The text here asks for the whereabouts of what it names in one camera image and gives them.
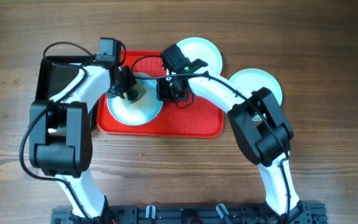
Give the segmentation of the green yellow sponge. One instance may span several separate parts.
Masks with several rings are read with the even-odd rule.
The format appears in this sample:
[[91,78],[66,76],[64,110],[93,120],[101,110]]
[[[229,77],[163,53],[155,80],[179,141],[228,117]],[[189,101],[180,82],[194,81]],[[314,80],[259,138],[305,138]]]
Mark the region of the green yellow sponge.
[[128,90],[126,92],[126,94],[127,94],[128,102],[135,103],[136,101],[138,101],[139,99],[141,99],[144,96],[145,91],[143,89],[136,90],[136,89],[131,88],[130,90]]

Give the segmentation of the light blue plate bottom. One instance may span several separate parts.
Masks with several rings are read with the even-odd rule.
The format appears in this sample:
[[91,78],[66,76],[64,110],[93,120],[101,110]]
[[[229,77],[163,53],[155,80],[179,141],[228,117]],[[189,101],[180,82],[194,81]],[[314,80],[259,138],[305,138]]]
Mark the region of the light blue plate bottom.
[[136,80],[133,89],[145,91],[144,96],[135,103],[129,103],[125,98],[107,98],[110,114],[120,123],[129,126],[140,126],[153,120],[161,111],[163,101],[157,99],[156,80]]

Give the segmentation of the light blue plate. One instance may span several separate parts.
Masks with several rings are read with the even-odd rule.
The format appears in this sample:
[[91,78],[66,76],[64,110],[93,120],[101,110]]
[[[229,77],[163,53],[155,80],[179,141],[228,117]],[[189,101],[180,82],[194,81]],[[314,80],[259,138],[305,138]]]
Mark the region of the light blue plate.
[[218,75],[223,70],[223,58],[219,49],[209,40],[201,37],[189,37],[177,43],[185,57],[190,61],[201,59]]
[[[265,87],[273,93],[275,99],[278,101],[278,104],[280,106],[282,104],[283,93],[279,82],[271,74],[264,70],[257,68],[243,69],[235,73],[229,81],[235,85],[233,88],[239,91],[248,100],[251,98],[252,92]],[[233,102],[233,106],[240,105],[245,102],[244,99],[242,99],[239,95],[236,95],[234,92],[232,92],[231,95],[232,96],[230,97],[232,97],[231,101]],[[227,114],[227,116],[229,117],[231,123],[235,122],[235,116],[229,116],[229,114]],[[262,120],[257,113],[251,114],[250,117],[253,121]]]
[[129,103],[125,98],[107,98],[110,114],[120,123],[129,126],[140,126],[153,120],[161,111],[163,101],[157,99],[156,80],[136,80],[133,89],[145,91],[144,96],[135,103]]

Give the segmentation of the light blue plate top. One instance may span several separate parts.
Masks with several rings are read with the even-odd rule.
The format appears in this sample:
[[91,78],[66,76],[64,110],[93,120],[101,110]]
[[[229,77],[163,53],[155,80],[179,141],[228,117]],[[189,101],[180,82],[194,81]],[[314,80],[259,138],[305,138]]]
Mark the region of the light blue plate top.
[[189,37],[177,43],[185,57],[190,61],[201,59],[218,75],[223,70],[223,58],[219,49],[209,40],[201,37]]

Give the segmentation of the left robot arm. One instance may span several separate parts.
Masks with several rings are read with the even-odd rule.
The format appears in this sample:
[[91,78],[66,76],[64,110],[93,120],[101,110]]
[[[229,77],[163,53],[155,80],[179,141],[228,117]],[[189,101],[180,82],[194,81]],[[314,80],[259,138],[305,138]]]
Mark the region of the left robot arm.
[[69,219],[74,223],[117,223],[89,170],[93,155],[90,112],[105,93],[122,97],[135,83],[124,65],[126,53],[121,41],[102,37],[96,54],[44,55],[42,59],[50,68],[76,72],[76,77],[52,96],[41,93],[45,85],[39,82],[19,162],[32,178],[60,185],[71,202]]

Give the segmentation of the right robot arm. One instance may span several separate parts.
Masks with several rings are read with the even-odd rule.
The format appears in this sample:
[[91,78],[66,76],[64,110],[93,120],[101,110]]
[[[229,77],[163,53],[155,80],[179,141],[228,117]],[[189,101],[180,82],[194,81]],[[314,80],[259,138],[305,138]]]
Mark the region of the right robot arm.
[[292,222],[300,214],[289,168],[293,130],[272,91],[262,86],[245,96],[239,84],[221,76],[208,53],[187,51],[180,44],[167,47],[159,57],[173,99],[190,91],[228,115],[239,149],[259,168],[266,204],[281,222]]

